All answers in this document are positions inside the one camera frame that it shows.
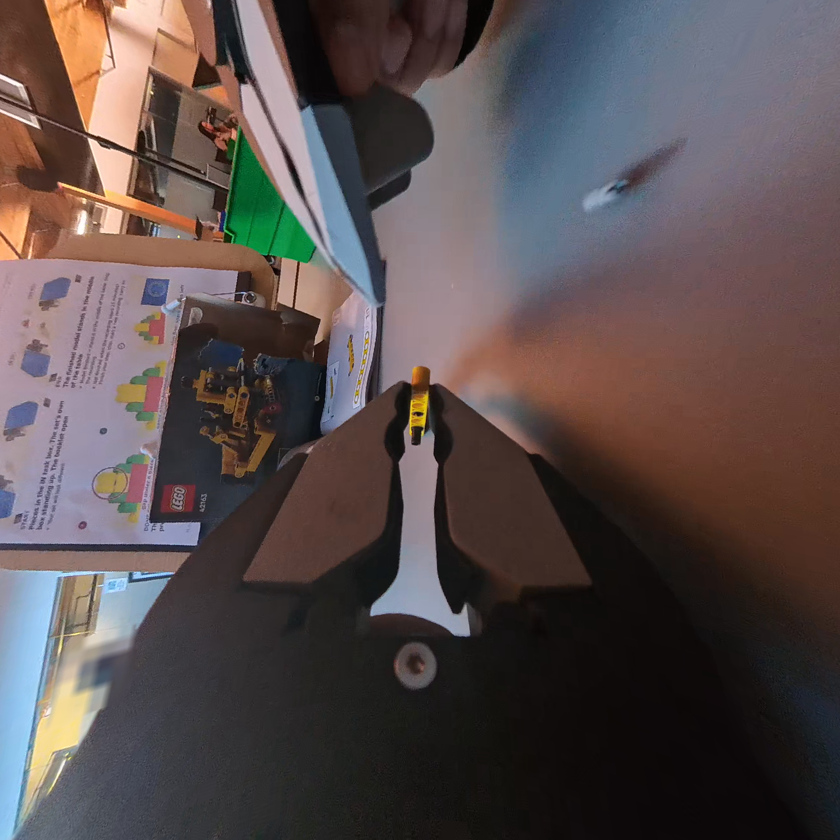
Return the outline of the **black pole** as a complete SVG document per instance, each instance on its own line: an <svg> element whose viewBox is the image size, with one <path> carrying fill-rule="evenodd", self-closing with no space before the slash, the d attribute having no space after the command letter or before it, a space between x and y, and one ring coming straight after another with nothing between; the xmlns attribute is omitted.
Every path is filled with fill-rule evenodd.
<svg viewBox="0 0 840 840"><path fill-rule="evenodd" d="M63 130L76 137L92 141L93 143L107 151L116 151L121 154L125 154L136 161L141 161L162 168L195 184L212 187L213 189L218 189L225 192L227 192L229 189L229 185L213 180L207 174L207 170L200 170L197 167L192 166L191 164L178 161L177 159L174 159L171 156L163 154L162 152L159 152L157 150L147 148L143 148L142 150L131 149L120 143L116 143L112 140L104 138L98 134L91 133L85 129L76 129L64 122L51 118L42 112L39 112L33 106L27 104L26 102L12 98L4 93L1 94L1 103L6 107L6 110L3 111L3 113L9 117L12 117L13 119L18 119L18 115L15 112L10 112L9 109L12 109L16 112L24 113L28 117L33 118L38 126L41 126L42 123L48 124L53 128Z"/></svg>

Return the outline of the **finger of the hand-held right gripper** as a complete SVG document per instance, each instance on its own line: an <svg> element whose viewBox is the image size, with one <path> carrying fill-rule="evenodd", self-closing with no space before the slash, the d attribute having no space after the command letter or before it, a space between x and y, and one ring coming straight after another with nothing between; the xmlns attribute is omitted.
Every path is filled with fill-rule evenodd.
<svg viewBox="0 0 840 840"><path fill-rule="evenodd" d="M251 148L317 251L373 308L385 301L354 133L308 2L214 1L217 66Z"/></svg>

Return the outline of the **green plastic bin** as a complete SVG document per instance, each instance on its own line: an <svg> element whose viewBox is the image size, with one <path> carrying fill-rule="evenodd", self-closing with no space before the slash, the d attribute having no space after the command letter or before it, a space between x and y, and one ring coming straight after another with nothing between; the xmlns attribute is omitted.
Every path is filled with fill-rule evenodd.
<svg viewBox="0 0 840 840"><path fill-rule="evenodd" d="M252 249L269 261L312 263L315 244L265 173L243 130L229 144L228 155L232 168L224 241Z"/></svg>

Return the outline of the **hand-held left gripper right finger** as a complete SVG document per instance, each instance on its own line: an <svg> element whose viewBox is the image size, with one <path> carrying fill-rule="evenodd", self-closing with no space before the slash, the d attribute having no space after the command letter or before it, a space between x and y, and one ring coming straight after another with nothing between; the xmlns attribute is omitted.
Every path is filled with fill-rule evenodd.
<svg viewBox="0 0 840 840"><path fill-rule="evenodd" d="M502 604L591 589L530 454L442 385L430 410L437 577L451 611L487 622Z"/></svg>

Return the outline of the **person's right hand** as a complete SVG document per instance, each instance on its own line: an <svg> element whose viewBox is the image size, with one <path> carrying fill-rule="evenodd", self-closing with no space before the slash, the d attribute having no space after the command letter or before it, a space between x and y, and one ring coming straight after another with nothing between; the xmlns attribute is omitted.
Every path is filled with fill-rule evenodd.
<svg viewBox="0 0 840 840"><path fill-rule="evenodd" d="M411 96L449 74L466 42L467 1L312 1L311 17L336 87L374 85Z"/></svg>

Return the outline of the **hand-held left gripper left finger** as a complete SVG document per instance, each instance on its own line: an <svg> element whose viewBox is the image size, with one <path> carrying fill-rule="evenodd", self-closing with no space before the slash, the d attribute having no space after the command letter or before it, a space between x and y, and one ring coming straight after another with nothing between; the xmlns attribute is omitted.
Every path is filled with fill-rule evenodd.
<svg viewBox="0 0 840 840"><path fill-rule="evenodd" d="M313 597L329 592L372 607L394 583L400 562L404 432L405 383L398 382L321 438L243 582Z"/></svg>

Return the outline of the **yellow lego beam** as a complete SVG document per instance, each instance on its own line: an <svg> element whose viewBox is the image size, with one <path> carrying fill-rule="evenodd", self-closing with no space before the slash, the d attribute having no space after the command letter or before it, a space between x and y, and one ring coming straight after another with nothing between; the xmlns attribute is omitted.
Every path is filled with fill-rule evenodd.
<svg viewBox="0 0 840 840"><path fill-rule="evenodd" d="M429 368L413 367L408 431L412 446L419 446L429 426L429 397L431 376Z"/></svg>

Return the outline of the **open lego instruction booklet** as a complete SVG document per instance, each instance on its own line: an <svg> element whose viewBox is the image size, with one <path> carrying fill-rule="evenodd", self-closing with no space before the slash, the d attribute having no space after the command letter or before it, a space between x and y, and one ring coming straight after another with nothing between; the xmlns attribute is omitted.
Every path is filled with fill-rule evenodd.
<svg viewBox="0 0 840 840"><path fill-rule="evenodd" d="M377 385L381 310L353 292L332 314L320 430L330 434L371 399Z"/></svg>

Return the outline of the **black lego set box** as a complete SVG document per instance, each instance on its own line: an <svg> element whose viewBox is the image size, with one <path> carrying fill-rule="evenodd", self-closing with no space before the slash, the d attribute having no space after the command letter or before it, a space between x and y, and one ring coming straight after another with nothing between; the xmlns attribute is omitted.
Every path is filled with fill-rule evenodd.
<svg viewBox="0 0 840 840"><path fill-rule="evenodd" d="M320 319L195 294L179 301L149 519L207 534L320 435Z"/></svg>

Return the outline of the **small grey lego pin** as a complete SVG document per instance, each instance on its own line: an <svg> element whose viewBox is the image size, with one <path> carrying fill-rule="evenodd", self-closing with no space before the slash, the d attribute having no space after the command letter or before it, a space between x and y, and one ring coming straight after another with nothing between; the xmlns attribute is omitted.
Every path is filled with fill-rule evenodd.
<svg viewBox="0 0 840 840"><path fill-rule="evenodd" d="M631 186L631 182L623 178L597 187L584 195L582 208L587 214L600 211L617 202Z"/></svg>

